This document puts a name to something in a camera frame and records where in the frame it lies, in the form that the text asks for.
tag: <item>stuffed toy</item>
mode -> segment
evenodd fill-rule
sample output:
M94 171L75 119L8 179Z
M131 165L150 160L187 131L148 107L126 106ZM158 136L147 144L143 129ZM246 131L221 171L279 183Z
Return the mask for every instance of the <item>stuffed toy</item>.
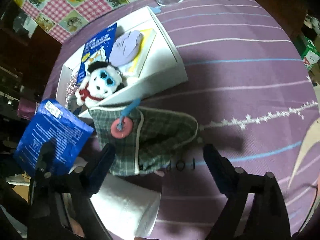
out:
M90 64L88 73L75 93L79 106L96 106L101 100L116 92L122 84L120 72L107 62L96 61Z

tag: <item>pink button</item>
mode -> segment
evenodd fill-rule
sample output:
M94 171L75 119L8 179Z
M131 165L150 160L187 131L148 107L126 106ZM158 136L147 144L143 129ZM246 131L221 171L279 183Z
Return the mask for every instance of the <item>pink button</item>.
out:
M125 117L123 120L122 130L118 130L120 118L116 119L111 125L111 134L114 138L122 139L127 137L132 132L133 122L129 117Z

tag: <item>striped tablecloth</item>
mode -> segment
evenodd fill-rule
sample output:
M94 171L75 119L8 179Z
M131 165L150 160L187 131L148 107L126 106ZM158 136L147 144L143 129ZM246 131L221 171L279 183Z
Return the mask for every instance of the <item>striped tablecloth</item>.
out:
M55 97L62 64L88 38L146 5L158 12L182 56L189 82L148 98L143 105L193 115L203 141L216 145L234 166L259 175L273 172L284 194L291 232L299 230L316 193L312 185L319 174L318 146L307 154L290 190L286 188L301 141L319 111L295 47L254 0L184 0L167 8L140 0L112 11L64 43L44 98ZM89 141L84 151L97 148ZM183 159L183 171L173 163L163 178L131 178L162 190L151 237L204 239L226 203L203 161L201 144ZM249 197L242 223L251 202Z

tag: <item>white napkin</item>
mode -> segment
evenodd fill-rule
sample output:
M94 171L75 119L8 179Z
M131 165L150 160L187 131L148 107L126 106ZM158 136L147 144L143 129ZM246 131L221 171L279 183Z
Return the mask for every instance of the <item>white napkin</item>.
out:
M78 157L71 170L85 165L86 161ZM107 174L99 192L90 200L107 230L123 240L133 240L136 236L147 237L151 234L160 198L160 192Z

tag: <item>wooden cabinet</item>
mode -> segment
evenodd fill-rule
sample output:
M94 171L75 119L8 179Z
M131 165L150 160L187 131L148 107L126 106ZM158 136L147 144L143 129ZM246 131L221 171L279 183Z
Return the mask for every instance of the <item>wooden cabinet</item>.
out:
M14 14L15 5L10 6ZM0 23L0 66L21 72L22 85L42 93L61 44L39 26L31 38L20 37L10 28L10 21L7 18Z
M307 13L304 0L256 0L294 40L301 32Z

